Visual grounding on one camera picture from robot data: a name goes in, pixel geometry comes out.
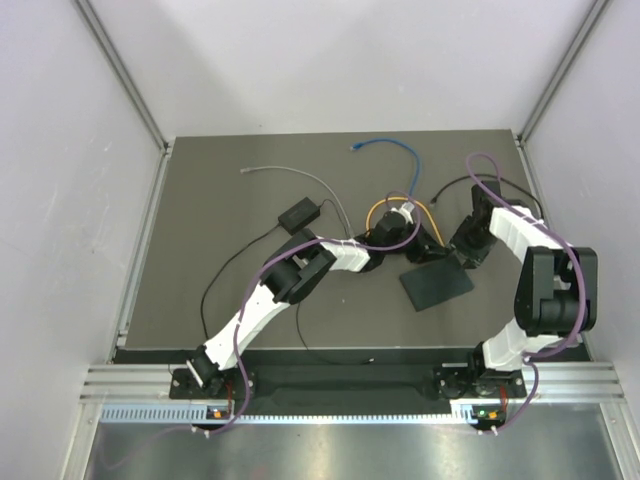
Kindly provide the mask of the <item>dark grey network switch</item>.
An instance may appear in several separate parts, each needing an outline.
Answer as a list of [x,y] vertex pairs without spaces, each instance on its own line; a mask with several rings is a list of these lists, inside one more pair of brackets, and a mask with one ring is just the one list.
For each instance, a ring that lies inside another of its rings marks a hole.
[[455,256],[427,263],[400,275],[400,283],[416,312],[465,295],[474,284]]

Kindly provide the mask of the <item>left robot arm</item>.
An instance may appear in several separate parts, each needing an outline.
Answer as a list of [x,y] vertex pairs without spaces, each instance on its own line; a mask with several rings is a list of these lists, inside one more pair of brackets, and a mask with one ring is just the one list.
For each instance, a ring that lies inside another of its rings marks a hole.
[[307,228],[291,236],[254,275],[237,313],[186,361],[194,387],[205,396],[220,394],[226,387],[225,371],[238,366],[255,337],[281,312],[306,299],[328,273],[369,272],[388,254],[401,254],[414,264],[446,257],[449,250],[441,237],[421,224],[423,211],[404,201],[349,239],[324,238]]

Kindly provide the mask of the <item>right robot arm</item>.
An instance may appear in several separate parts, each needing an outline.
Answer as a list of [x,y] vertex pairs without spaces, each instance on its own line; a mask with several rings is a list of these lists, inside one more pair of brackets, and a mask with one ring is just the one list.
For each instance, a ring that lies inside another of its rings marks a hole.
[[472,212],[450,242],[462,267],[480,267],[498,242],[521,265],[512,320],[468,357],[468,387],[486,397],[517,386],[525,360],[553,356],[594,327],[598,258],[591,248],[570,246],[528,208],[503,199],[496,181],[474,185],[471,197]]

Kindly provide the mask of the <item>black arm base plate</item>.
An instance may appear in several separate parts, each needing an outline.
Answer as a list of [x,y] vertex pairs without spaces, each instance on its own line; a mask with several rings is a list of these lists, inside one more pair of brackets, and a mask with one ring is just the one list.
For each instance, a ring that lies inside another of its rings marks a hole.
[[204,387],[187,368],[172,375],[172,399],[241,400],[246,390],[254,400],[293,405],[344,404],[362,398],[385,401],[445,401],[463,398],[509,400],[526,396],[521,372],[498,374],[477,379],[462,364],[432,366],[429,364],[367,365],[253,365],[242,373],[233,368],[217,373]]

